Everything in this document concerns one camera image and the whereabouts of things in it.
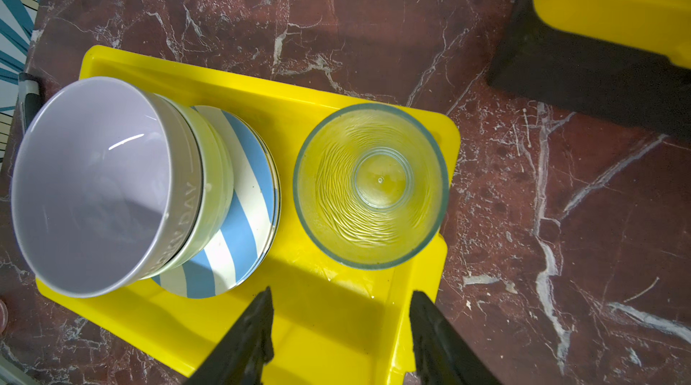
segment stacked bowls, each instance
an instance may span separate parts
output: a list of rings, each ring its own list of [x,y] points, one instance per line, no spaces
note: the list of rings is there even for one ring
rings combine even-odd
[[[249,125],[218,108],[190,110],[212,125],[230,153],[233,199],[220,230],[203,250],[182,266],[164,267],[153,280],[171,293],[198,299],[232,289],[259,266],[276,234],[281,194],[271,153]]]
[[[75,82],[41,109],[17,154],[20,250],[43,283],[73,297],[182,268],[227,221],[234,166],[200,112],[113,78]]]

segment grey bowl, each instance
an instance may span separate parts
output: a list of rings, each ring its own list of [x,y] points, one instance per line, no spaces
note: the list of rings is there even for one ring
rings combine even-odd
[[[41,109],[19,147],[19,248],[55,292],[108,293],[180,249],[202,182],[194,136],[169,103],[113,78],[75,82]]]

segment marble countertop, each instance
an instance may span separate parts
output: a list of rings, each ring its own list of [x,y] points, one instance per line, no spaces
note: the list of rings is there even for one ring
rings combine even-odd
[[[513,1],[42,0],[28,72],[52,96],[103,44],[445,113],[463,142],[437,305],[488,367],[506,385],[689,383],[691,147],[489,88]],[[0,353],[42,384],[180,383],[38,294],[6,196],[18,141]]]

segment glass bottom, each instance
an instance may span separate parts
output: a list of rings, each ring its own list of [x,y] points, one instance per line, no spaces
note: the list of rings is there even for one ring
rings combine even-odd
[[[412,170],[408,161],[391,148],[374,148],[355,165],[354,188],[370,208],[396,207],[410,196]]]

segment striped plate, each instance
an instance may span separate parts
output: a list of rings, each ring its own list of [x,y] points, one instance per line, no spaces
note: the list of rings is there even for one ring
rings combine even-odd
[[[225,141],[235,183],[228,216],[194,258],[153,280],[170,293],[209,298],[236,287],[259,266],[281,212],[278,172],[264,141],[242,120],[210,106],[193,107]]]

